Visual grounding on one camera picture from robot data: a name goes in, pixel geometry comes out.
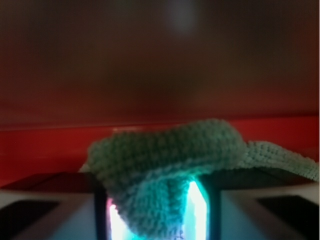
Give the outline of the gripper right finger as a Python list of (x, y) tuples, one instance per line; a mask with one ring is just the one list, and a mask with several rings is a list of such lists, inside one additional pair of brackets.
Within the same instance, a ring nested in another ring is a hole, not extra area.
[(189, 185), (187, 240), (317, 240), (316, 181), (271, 168), (222, 170)]

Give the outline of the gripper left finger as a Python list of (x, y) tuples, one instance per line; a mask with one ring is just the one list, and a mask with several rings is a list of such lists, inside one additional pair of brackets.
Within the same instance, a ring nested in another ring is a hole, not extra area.
[(130, 231), (91, 173), (41, 173), (0, 188), (2, 240), (128, 240)]

